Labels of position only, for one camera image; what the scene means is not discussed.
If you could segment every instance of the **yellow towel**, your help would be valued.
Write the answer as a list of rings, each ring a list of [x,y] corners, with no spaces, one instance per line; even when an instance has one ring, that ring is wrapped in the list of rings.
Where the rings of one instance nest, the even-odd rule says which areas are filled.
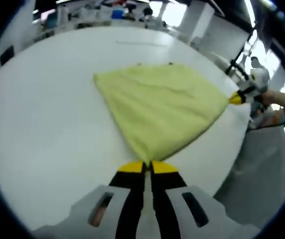
[[[228,105],[224,94],[184,65],[134,66],[94,80],[126,141],[147,163],[196,139]]]

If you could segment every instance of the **white table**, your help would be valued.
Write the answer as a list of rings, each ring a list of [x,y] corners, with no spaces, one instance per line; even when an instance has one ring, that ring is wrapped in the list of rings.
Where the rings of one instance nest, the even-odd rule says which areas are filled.
[[[0,191],[30,229],[53,225],[135,159],[93,82],[93,73],[179,62],[227,96],[236,85],[189,46],[162,33],[96,27],[48,38],[0,69]],[[199,139],[167,160],[210,195],[229,173],[249,106],[229,106]]]

